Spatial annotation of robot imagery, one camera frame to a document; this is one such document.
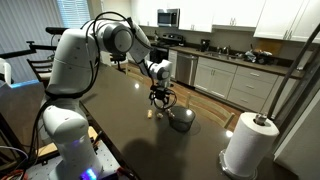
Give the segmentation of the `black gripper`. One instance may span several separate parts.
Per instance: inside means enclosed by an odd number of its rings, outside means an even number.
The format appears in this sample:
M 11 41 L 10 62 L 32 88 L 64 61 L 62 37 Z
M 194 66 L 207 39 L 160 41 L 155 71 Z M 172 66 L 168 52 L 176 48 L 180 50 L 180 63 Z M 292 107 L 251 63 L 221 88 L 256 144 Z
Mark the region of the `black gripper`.
M 164 102 L 163 110 L 170 108 L 169 96 L 171 94 L 171 90 L 162 86 L 152 85 L 150 87 L 150 99 L 154 100 L 154 105 L 156 108 L 160 109 L 160 101 Z

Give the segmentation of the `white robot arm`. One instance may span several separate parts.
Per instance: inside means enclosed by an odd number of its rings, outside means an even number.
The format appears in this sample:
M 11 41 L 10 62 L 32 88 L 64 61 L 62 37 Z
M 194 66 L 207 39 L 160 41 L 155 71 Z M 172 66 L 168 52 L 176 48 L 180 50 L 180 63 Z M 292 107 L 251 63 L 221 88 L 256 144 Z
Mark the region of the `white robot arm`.
M 62 33 L 41 115 L 44 128 L 61 156 L 49 180 L 101 177 L 103 165 L 88 135 L 88 120 L 79 108 L 79 98 L 94 84 L 94 69 L 99 66 L 101 52 L 131 55 L 140 72 L 157 81 L 151 87 L 149 99 L 168 103 L 172 63 L 147 60 L 150 50 L 147 36 L 131 18 L 109 19 L 105 12 L 80 28 L 68 28 Z

